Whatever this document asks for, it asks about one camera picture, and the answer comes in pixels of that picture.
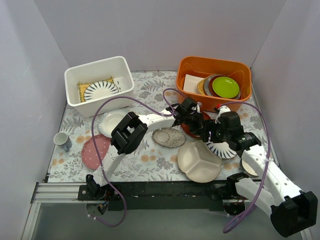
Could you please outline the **blue striped white plate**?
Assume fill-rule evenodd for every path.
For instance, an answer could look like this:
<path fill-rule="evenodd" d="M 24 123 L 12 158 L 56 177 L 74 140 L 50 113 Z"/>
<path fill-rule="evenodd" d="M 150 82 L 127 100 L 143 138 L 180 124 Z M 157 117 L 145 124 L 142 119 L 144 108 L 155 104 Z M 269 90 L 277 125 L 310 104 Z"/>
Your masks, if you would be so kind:
<path fill-rule="evenodd" d="M 90 84 L 83 93 L 85 102 L 93 101 L 99 98 L 108 97 L 119 93 L 119 88 L 113 82 L 101 80 Z"/>

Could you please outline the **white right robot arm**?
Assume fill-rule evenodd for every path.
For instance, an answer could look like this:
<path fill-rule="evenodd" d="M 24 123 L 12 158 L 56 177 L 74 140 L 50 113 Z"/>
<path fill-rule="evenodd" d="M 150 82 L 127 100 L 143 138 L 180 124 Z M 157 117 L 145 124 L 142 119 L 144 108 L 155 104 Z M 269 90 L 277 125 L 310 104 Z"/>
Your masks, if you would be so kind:
<path fill-rule="evenodd" d="M 204 120 L 201 138 L 212 143 L 227 143 L 261 178 L 260 186 L 246 177 L 226 186 L 232 199 L 243 196 L 269 217 L 275 230 L 289 237 L 317 222 L 318 198 L 295 185 L 269 159 L 261 141 L 251 132 L 245 132 L 239 115 L 227 109 L 216 120 Z"/>

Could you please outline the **pink polka dot plate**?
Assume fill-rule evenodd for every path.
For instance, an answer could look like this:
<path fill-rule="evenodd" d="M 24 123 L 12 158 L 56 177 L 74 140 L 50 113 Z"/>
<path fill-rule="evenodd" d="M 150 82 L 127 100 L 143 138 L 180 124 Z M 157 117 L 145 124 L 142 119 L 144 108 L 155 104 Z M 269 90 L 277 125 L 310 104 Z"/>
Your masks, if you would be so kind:
<path fill-rule="evenodd" d="M 103 160 L 106 156 L 111 139 L 104 136 L 103 134 L 98 134 L 94 136 L 95 142 L 97 144 L 99 154 Z M 100 166 L 100 160 L 93 142 L 93 138 L 90 137 L 83 145 L 81 151 L 82 163 L 90 170 L 96 170 Z"/>

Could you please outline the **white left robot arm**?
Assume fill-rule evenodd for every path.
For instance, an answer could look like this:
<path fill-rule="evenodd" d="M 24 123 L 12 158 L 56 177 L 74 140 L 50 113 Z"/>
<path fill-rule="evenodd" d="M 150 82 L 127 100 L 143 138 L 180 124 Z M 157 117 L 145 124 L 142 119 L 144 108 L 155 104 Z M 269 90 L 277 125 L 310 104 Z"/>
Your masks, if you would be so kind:
<path fill-rule="evenodd" d="M 86 176 L 87 192 L 95 200 L 101 200 L 107 194 L 105 185 L 115 189 L 110 183 L 111 176 L 122 159 L 138 148 L 145 134 L 181 124 L 201 126 L 203 115 L 200 106 L 201 103 L 187 97 L 182 103 L 169 105 L 161 112 L 154 109 L 151 110 L 153 114 L 147 115 L 128 112 L 112 129 L 110 145 L 104 158 L 101 158 L 96 140 L 92 140 L 99 159 L 99 167 L 93 174 Z"/>

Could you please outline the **yellow woven bamboo mat plate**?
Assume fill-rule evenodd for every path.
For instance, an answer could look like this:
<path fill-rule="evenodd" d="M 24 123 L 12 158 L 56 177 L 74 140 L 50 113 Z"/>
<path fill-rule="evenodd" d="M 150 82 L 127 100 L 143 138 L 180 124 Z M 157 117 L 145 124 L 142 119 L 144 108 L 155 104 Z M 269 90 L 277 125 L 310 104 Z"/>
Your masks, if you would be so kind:
<path fill-rule="evenodd" d="M 111 93 L 115 94 L 119 92 L 117 85 L 114 82 L 114 78 L 111 76 L 105 80 L 99 80 L 95 82 L 89 83 L 77 83 L 78 92 L 79 92 L 79 100 L 81 103 L 92 100 L 94 91 L 97 91 L 101 88 L 111 88 Z"/>

